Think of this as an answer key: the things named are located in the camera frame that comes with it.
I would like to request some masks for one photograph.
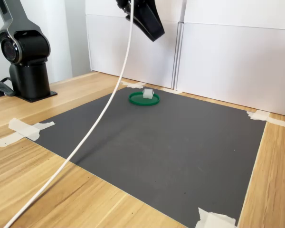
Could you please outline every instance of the wooden table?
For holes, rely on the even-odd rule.
[[[35,124],[110,94],[117,77],[91,73],[53,83],[54,96],[35,103],[0,98],[0,138],[15,117]],[[160,89],[159,86],[147,85]],[[183,96],[255,109],[196,95]],[[285,121],[285,116],[271,114]],[[0,227],[39,190],[64,159],[27,139],[0,148]],[[69,164],[13,227],[183,227],[117,187]],[[285,228],[285,127],[267,123],[241,213],[241,228]]]

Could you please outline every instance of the tape strip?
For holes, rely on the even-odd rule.
[[[252,119],[252,120],[263,120],[263,121],[270,122],[272,124],[276,124],[276,125],[285,127],[285,121],[277,120],[277,119],[274,119],[272,117],[269,117],[269,115],[270,115],[269,112],[257,110],[255,113],[247,112],[247,114],[250,117],[250,119]]]
[[[162,88],[161,90],[165,91],[165,92],[168,92],[168,93],[172,93],[172,94],[181,94],[182,93],[181,91],[176,91],[176,90],[167,89],[167,88]]]
[[[20,139],[27,137],[30,140],[37,140],[39,138],[39,132],[43,129],[46,129],[50,126],[55,125],[54,122],[50,123],[36,123],[33,126],[28,125],[16,118],[13,118],[9,122],[9,128],[16,131],[13,134],[10,134],[4,138],[0,139],[0,147],[6,147],[12,143],[19,141]]]
[[[200,221],[197,222],[195,228],[236,228],[236,220],[226,215],[216,213],[208,213],[199,208]]]
[[[135,89],[135,88],[142,89],[143,86],[145,85],[145,83],[143,82],[129,83],[129,82],[124,82],[124,81],[122,81],[122,84],[132,89]]]

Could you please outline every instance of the gray mat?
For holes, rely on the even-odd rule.
[[[158,105],[116,93],[94,132],[71,160],[187,227],[198,207],[239,219],[265,127],[242,110],[156,90]],[[67,158],[109,96],[45,120],[56,125],[36,143]]]

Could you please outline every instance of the cable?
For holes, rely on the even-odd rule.
[[[81,142],[78,144],[78,146],[73,150],[73,152],[70,154],[70,156],[65,160],[65,162],[60,166],[60,168],[55,172],[55,174],[46,182],[45,185],[43,185],[43,187],[23,206],[23,208],[20,209],[20,211],[17,212],[17,214],[4,226],[4,228],[9,228],[19,217],[20,215],[35,201],[35,199],[43,192],[43,190],[52,182],[52,180],[61,172],[61,170],[65,167],[65,165],[71,160],[71,158],[75,155],[75,153],[79,150],[79,148],[81,147],[81,145],[86,141],[86,139],[89,137],[89,135],[92,133],[92,131],[95,129],[95,127],[97,126],[97,124],[99,123],[99,121],[101,120],[101,118],[103,117],[103,115],[105,114],[107,108],[109,107],[113,97],[115,96],[115,93],[118,89],[118,86],[123,78],[123,74],[124,74],[124,69],[127,63],[127,59],[129,56],[129,50],[130,50],[130,44],[131,44],[131,39],[132,39],[132,28],[133,28],[133,18],[134,18],[134,0],[131,0],[131,15],[130,15],[130,32],[129,32],[129,40],[128,40],[128,48],[127,48],[127,52],[125,55],[125,59],[124,59],[124,63],[123,63],[123,68],[122,71],[120,73],[118,82],[115,86],[114,91],[112,92],[112,95],[108,101],[108,103],[106,104],[106,106],[104,107],[103,111],[100,113],[98,119],[96,120],[96,122],[94,123],[94,125],[91,127],[91,129],[89,130],[89,132],[86,134],[86,136],[81,140]]]
[[[10,80],[11,80],[10,77],[5,77],[4,79],[1,80],[1,82],[5,82],[5,81],[7,81],[7,80],[10,81]]]

